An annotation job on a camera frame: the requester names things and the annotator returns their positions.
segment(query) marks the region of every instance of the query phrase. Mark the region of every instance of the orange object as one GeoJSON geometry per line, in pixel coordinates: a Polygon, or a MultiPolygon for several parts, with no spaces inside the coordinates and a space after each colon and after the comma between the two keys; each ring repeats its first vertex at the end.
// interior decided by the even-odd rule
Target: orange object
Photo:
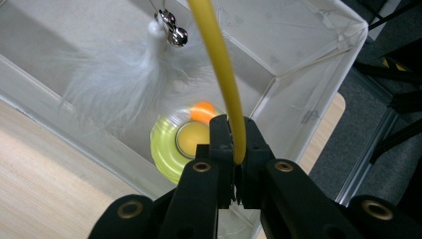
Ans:
{"type": "Polygon", "coordinates": [[[210,120],[217,116],[217,113],[209,102],[200,102],[190,109],[190,118],[209,125],[210,120]]]}

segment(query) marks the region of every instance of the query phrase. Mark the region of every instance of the yellow cable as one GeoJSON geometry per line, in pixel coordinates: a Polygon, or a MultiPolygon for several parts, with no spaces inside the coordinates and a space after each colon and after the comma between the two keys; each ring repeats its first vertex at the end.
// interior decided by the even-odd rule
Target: yellow cable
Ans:
{"type": "Polygon", "coordinates": [[[209,0],[188,0],[214,67],[229,116],[234,143],[234,162],[241,164],[246,153],[246,131],[239,93],[223,35],[209,0]]]}

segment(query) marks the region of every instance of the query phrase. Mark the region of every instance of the white bin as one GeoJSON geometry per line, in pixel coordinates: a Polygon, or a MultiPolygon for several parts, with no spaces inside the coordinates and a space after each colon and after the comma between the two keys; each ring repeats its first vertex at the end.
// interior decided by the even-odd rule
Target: white bin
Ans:
{"type": "MultiPolygon", "coordinates": [[[[180,26],[192,21],[187,6],[167,0],[180,26]]],[[[256,121],[276,157],[298,162],[364,43],[366,23],[333,0],[215,0],[214,7],[233,45],[244,115],[256,121]]],[[[59,111],[74,69],[57,63],[60,52],[96,41],[143,39],[152,14],[146,0],[6,1],[0,7],[0,95],[155,199],[174,185],[151,170],[149,131],[134,127],[117,140],[79,125],[71,108],[59,111]]],[[[224,105],[216,82],[203,88],[201,100],[224,105]]],[[[252,238],[259,212],[233,206],[220,212],[219,222],[222,238],[252,238]]]]}

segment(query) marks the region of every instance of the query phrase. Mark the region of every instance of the wooden table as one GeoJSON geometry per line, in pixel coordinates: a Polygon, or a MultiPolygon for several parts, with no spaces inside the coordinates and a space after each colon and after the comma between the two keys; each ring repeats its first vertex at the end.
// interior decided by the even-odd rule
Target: wooden table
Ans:
{"type": "MultiPolygon", "coordinates": [[[[337,95],[300,162],[307,173],[344,107],[337,95]]],[[[3,102],[0,140],[0,238],[87,238],[114,200],[136,193],[3,102]]]]}

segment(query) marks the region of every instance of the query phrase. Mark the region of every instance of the yellow ball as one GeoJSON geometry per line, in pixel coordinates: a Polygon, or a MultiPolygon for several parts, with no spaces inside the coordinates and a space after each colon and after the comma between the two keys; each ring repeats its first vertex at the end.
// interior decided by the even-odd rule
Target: yellow ball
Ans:
{"type": "Polygon", "coordinates": [[[186,123],[180,128],[176,136],[176,144],[180,152],[190,158],[195,158],[197,144],[209,143],[209,127],[199,121],[186,123]]]}

